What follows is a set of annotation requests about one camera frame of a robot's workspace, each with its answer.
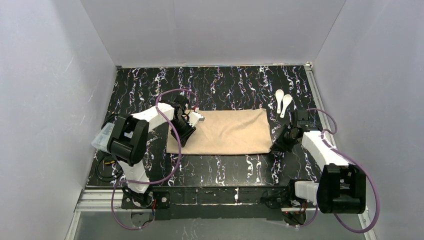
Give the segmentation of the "beige cloth napkin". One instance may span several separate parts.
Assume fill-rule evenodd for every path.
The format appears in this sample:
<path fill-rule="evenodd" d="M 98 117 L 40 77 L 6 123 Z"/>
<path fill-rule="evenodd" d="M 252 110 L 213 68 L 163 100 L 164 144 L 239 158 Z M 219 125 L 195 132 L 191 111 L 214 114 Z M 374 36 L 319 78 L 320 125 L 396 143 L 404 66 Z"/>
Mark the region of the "beige cloth napkin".
<path fill-rule="evenodd" d="M 273 144 L 267 110 L 200 110 L 205 117 L 181 148 L 183 155 L 267 154 Z"/>

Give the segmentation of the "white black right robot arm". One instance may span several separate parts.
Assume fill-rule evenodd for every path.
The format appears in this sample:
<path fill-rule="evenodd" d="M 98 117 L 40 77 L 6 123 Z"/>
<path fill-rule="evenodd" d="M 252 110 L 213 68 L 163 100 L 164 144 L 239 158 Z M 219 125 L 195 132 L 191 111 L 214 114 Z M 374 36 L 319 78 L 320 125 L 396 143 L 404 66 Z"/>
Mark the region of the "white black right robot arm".
<path fill-rule="evenodd" d="M 305 148 L 321 169 L 319 182 L 304 179 L 289 181 L 286 198 L 317 206 L 324 214 L 362 214 L 366 208 L 366 175 L 325 144 L 320 126 L 313 124 L 307 110 L 292 111 L 290 122 L 272 146 L 275 152 L 291 152 L 297 145 Z"/>

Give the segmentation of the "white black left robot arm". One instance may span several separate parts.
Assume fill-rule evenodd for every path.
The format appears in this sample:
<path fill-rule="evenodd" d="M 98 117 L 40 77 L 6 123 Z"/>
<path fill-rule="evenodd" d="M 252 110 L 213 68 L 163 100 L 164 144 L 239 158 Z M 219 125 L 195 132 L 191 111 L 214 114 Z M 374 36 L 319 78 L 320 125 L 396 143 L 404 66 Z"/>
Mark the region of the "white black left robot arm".
<path fill-rule="evenodd" d="M 182 155 L 255 155 L 289 152 L 294 143 L 287 130 L 271 138 L 267 111 L 195 110 L 178 95 L 174 100 L 135 114 L 117 117 L 106 150 L 122 167 L 128 188 L 144 194 L 151 184 L 143 164 L 149 133 L 167 124 L 166 151 Z"/>

